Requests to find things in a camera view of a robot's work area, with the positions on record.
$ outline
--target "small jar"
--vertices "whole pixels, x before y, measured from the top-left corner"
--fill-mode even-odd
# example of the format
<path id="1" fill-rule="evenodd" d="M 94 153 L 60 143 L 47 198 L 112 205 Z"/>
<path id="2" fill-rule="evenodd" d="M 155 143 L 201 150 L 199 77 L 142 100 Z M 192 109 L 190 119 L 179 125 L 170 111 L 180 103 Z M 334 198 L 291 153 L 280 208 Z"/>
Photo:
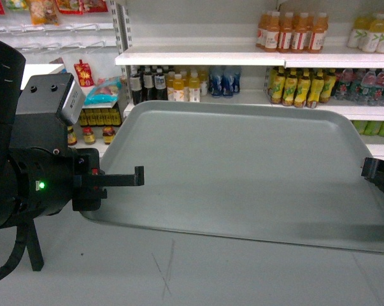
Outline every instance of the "small jar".
<path id="1" fill-rule="evenodd" d="M 106 126 L 103 128 L 104 143 L 109 145 L 115 137 L 115 131 L 112 126 Z"/>
<path id="2" fill-rule="evenodd" d="M 67 128 L 67 144 L 75 145 L 77 143 L 77 136 L 72 126 Z"/>
<path id="3" fill-rule="evenodd" d="M 83 128 L 83 136 L 84 136 L 84 142 L 86 145 L 92 145 L 93 143 L 96 142 L 96 137 L 94 136 L 94 132 L 89 126 Z"/>

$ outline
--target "orange juice bottle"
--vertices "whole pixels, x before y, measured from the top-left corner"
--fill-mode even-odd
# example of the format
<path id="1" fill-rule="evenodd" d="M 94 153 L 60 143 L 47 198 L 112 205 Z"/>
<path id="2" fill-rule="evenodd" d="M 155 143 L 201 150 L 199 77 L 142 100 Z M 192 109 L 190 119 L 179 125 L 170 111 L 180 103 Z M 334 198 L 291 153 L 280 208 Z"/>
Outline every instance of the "orange juice bottle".
<path id="1" fill-rule="evenodd" d="M 166 79 L 166 90 L 167 90 L 167 99 L 173 101 L 173 80 L 174 80 L 174 71 L 169 71 Z"/>
<path id="2" fill-rule="evenodd" d="M 173 80 L 173 100 L 174 101 L 186 101 L 185 100 L 185 84 L 181 78 L 181 74 L 174 75 Z"/>
<path id="3" fill-rule="evenodd" d="M 371 22 L 369 31 L 364 40 L 363 52 L 373 53 L 376 51 L 380 36 L 384 31 L 384 14 L 376 14 L 376 19 Z"/>
<path id="4" fill-rule="evenodd" d="M 291 51 L 293 53 L 302 53 L 304 50 L 307 20 L 308 20 L 308 13 L 299 14 L 298 24 L 295 27 L 294 37 L 292 38 Z"/>
<path id="5" fill-rule="evenodd" d="M 306 21 L 306 37 L 305 37 L 305 42 L 304 42 L 304 50 L 305 51 L 307 51 L 309 49 L 309 44 L 311 42 L 314 16 L 315 16 L 314 12 L 309 13 L 308 19 Z"/>
<path id="6" fill-rule="evenodd" d="M 285 53 L 289 51 L 290 42 L 292 37 L 292 18 L 294 13 L 285 13 L 281 28 L 280 28 L 280 39 L 278 42 L 278 51 Z"/>
<path id="7" fill-rule="evenodd" d="M 280 13 L 273 11 L 267 26 L 266 52 L 275 52 L 278 47 L 278 37 L 280 36 Z"/>
<path id="8" fill-rule="evenodd" d="M 347 47 L 357 48 L 359 46 L 360 40 L 367 35 L 369 26 L 370 19 L 367 17 L 367 15 L 361 15 L 357 17 L 353 25 L 353 29 L 350 33 Z"/>
<path id="9" fill-rule="evenodd" d="M 319 53 L 324 45 L 326 29 L 326 13 L 319 13 L 316 24 L 312 28 L 312 38 L 309 43 L 309 53 Z"/>
<path id="10" fill-rule="evenodd" d="M 264 47 L 264 29 L 266 28 L 266 18 L 267 12 L 263 11 L 261 15 L 260 22 L 258 23 L 258 31 L 257 31 L 257 42 L 255 44 L 256 47 L 263 48 Z"/>

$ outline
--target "hanging product hook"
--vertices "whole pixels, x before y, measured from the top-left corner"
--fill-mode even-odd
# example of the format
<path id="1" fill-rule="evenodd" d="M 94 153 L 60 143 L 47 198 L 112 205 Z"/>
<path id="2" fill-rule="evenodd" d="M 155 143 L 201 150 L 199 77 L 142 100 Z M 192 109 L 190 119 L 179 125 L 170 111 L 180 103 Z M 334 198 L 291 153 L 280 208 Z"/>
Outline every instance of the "hanging product hook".
<path id="1" fill-rule="evenodd" d="M 66 51 L 60 52 L 60 54 L 66 54 L 66 53 L 69 53 L 69 52 L 72 52 L 72 51 L 75 51 L 75 50 L 78 50 L 78 49 L 85 48 L 82 43 L 70 43 L 68 45 L 63 46 L 62 48 L 68 48 L 68 47 L 76 47 L 76 48 L 72 48 L 70 50 L 66 50 Z"/>
<path id="2" fill-rule="evenodd" d="M 89 48 L 89 47 L 95 47 L 95 46 L 100 45 L 100 44 L 101 44 L 100 47 L 94 48 L 94 49 L 91 50 L 91 51 L 86 51 L 86 53 L 87 53 L 87 54 L 90 54 L 90 53 L 92 53 L 92 52 L 94 52 L 94 51 L 96 51 L 96 50 L 99 50 L 99 49 L 104 48 L 104 47 L 106 46 L 106 44 L 105 44 L 105 40 L 98 41 L 97 43 L 92 43 L 91 45 L 88 45 L 88 46 L 86 46 L 85 48 L 87 49 L 87 48 Z"/>

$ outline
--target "black tripod leg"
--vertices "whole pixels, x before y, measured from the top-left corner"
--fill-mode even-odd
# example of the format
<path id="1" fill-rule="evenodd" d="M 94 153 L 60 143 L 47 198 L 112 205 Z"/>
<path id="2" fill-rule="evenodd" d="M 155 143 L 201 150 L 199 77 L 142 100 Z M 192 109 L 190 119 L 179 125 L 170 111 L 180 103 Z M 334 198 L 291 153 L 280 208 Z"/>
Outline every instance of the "black tripod leg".
<path id="1" fill-rule="evenodd" d="M 41 254 L 38 234 L 36 233 L 36 227 L 33 220 L 30 220 L 28 225 L 29 235 L 26 243 L 27 253 L 29 254 L 29 259 L 31 260 L 32 270 L 40 271 L 45 262 L 43 261 L 43 256 Z"/>

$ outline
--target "dark bottle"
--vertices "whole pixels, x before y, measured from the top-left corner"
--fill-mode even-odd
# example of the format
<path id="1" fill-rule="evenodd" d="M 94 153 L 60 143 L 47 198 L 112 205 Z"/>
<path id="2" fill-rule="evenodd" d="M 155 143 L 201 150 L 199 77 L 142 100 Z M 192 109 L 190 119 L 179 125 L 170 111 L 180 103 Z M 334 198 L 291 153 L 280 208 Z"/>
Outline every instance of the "dark bottle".
<path id="1" fill-rule="evenodd" d="M 165 76 L 162 72 L 162 69 L 158 68 L 155 75 L 155 88 L 156 88 L 156 98 L 158 100 L 167 100 L 167 90 L 165 83 Z"/>
<path id="2" fill-rule="evenodd" d="M 143 74 L 143 81 L 146 89 L 146 101 L 156 99 L 156 90 L 153 84 L 153 75 L 149 67 L 145 68 L 145 73 Z"/>

